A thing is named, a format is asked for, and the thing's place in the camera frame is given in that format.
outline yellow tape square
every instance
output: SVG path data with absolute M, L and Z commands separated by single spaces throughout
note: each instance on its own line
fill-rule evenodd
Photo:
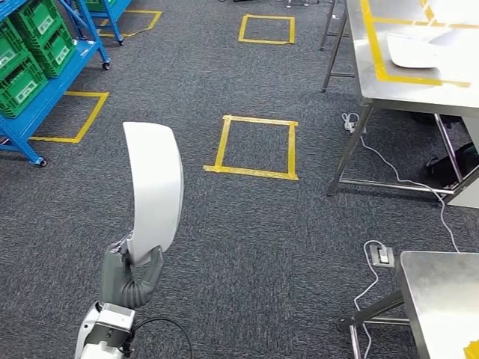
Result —
M 83 126 L 82 126 L 82 128 L 79 129 L 79 131 L 75 137 L 70 138 L 70 137 L 36 137 L 36 136 L 32 136 L 32 137 L 30 137 L 29 139 L 30 140 L 36 140 L 36 141 L 51 141 L 51 142 L 62 142 L 62 143 L 64 143 L 64 144 L 77 144 L 77 143 L 80 142 L 83 138 L 83 136 L 85 136 L 86 131 L 88 131 L 90 126 L 91 126 L 91 123 L 93 123 L 93 121 L 95 120 L 97 115 L 98 114 L 98 112 L 100 112 L 100 110 L 102 108 L 102 106 L 104 104 L 104 102 L 107 100 L 107 97 L 108 97 L 109 94 L 110 94 L 109 92 L 66 91 L 65 93 L 63 93 L 63 95 L 66 95 L 66 96 L 98 97 L 98 101 L 97 102 L 95 107 L 94 107 L 93 110 L 90 113 L 90 116 L 88 116 L 88 118 L 86 119 L 86 121 L 83 124 Z
M 288 20 L 289 22 L 289 39 L 286 41 L 245 39 L 245 31 L 246 29 L 246 22 L 248 22 L 248 19 Z M 241 41 L 243 43 L 269 43 L 272 45 L 286 45 L 287 43 L 295 43 L 295 18 L 290 16 L 251 15 L 247 13 L 243 16 L 243 20 L 241 21 L 241 27 L 240 28 L 238 41 Z
M 123 37 L 132 37 L 138 34 L 138 32 L 151 30 L 152 28 L 153 28 L 153 26 L 155 26 L 155 24 L 158 21 L 158 19 L 160 18 L 160 15 L 162 14 L 161 11 L 156 11 L 156 10 L 125 10 L 123 12 L 124 13 L 149 13 L 149 14 L 153 15 L 153 18 L 151 19 L 151 21 L 148 24 L 148 26 L 147 26 L 147 28 L 144 28 L 142 30 L 139 30 L 137 32 L 133 32 L 131 34 L 122 34 L 122 36 Z M 107 23 L 108 23 L 108 19 L 104 19 L 100 24 L 100 26 L 105 26 Z M 100 28 L 97 29 L 97 32 L 98 33 L 98 35 L 103 36 L 103 37 L 115 37 L 114 34 L 103 34 Z
M 224 174 L 245 174 L 246 176 L 258 176 L 258 177 L 269 177 L 269 178 L 279 178 L 282 180 L 298 180 L 296 175 L 296 139 L 295 135 L 295 127 L 298 126 L 296 121 L 284 121 L 284 120 L 270 120 L 268 118 L 255 118 L 255 117 L 241 117 L 233 116 L 227 114 L 223 116 L 223 129 L 220 137 L 220 143 L 218 145 L 218 151 L 216 154 L 216 160 L 213 166 L 202 166 L 205 171 L 216 172 Z M 237 168 L 237 167 L 225 167 L 223 166 L 223 158 L 226 150 L 226 144 L 227 142 L 228 133 L 230 133 L 230 126 L 231 121 L 240 121 L 240 122 L 252 122 L 252 123 L 264 123 L 270 125 L 280 125 L 280 126 L 289 126 L 288 133 L 288 172 L 273 172 L 273 171 L 261 171 L 255 170 L 252 168 Z

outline white label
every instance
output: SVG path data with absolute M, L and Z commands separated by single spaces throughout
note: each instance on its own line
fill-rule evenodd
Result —
M 8 61 L 13 59 L 15 53 L 11 49 L 8 49 L 7 52 L 0 57 L 0 68 L 5 66 Z
M 53 24 L 53 19 L 51 18 L 51 16 L 48 15 L 42 24 L 40 24 L 40 26 L 39 26 L 37 30 L 41 35 L 43 35 L 45 31 L 48 30 L 48 28 L 51 24 Z
M 25 86 L 25 88 L 23 89 L 20 93 L 16 95 L 15 99 L 17 100 L 17 103 L 20 104 L 25 101 L 25 99 L 26 99 L 26 97 L 28 97 L 28 95 L 30 94 L 30 92 L 33 91 L 36 86 L 38 86 L 36 82 L 30 81 L 28 83 L 28 85 Z
M 55 61 L 57 61 L 57 64 L 59 64 L 59 65 L 61 64 L 66 57 L 66 55 L 68 55 L 70 51 L 70 50 L 68 47 L 63 46 L 63 48 L 61 49 L 61 51 L 58 54 L 58 56 L 55 58 Z

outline black cable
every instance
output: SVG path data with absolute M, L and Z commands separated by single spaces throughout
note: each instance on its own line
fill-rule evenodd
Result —
M 193 359 L 193 347 L 191 346 L 191 341 L 190 340 L 190 337 L 188 336 L 188 333 L 187 333 L 187 331 L 185 329 L 184 329 L 184 327 L 182 327 L 181 325 L 179 325 L 178 323 L 172 320 L 172 319 L 168 319 L 168 318 L 160 318 L 160 317 L 155 317 L 155 318 L 150 318 L 150 319 L 147 319 L 144 320 L 143 322 L 141 322 L 140 324 L 137 325 L 135 328 L 134 328 L 133 330 L 131 330 L 131 340 L 135 336 L 136 331 L 138 331 L 138 329 L 141 328 L 142 326 L 145 325 L 145 324 L 148 324 L 148 323 L 151 323 L 151 322 L 169 322 L 172 324 L 175 324 L 177 327 L 178 327 L 179 329 L 181 329 L 184 336 L 187 338 L 187 342 L 188 342 L 188 346 L 190 347 L 190 358 L 190 359 Z

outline shelf caster wheel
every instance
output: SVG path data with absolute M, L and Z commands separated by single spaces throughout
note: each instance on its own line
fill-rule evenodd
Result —
M 45 167 L 47 166 L 48 163 L 46 161 L 46 159 L 42 159 L 40 162 L 39 162 L 37 164 L 38 167 Z

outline white curved panel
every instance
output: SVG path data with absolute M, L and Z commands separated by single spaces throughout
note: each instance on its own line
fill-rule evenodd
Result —
M 134 227 L 127 240 L 134 265 L 150 261 L 149 252 L 173 241 L 183 201 L 183 169 L 175 135 L 157 123 L 123 123 L 128 148 Z

